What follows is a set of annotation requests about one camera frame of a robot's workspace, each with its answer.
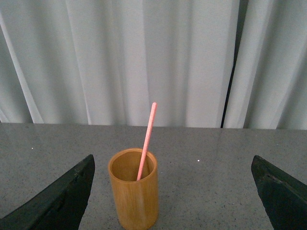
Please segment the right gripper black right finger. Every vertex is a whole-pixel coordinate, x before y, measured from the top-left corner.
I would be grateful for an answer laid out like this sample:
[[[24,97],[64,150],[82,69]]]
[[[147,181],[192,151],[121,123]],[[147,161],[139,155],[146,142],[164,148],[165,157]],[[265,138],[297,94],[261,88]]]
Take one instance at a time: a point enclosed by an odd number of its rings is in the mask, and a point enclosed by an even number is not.
[[[256,155],[251,172],[275,230],[307,228],[307,185]]]

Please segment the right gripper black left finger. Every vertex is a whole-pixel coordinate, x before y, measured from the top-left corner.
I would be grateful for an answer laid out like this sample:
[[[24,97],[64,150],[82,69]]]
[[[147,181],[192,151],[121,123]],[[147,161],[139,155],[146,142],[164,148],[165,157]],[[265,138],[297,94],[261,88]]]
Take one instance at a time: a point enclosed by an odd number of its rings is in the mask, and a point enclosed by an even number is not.
[[[77,230],[91,194],[95,162],[88,155],[31,200],[0,220],[2,230]]]

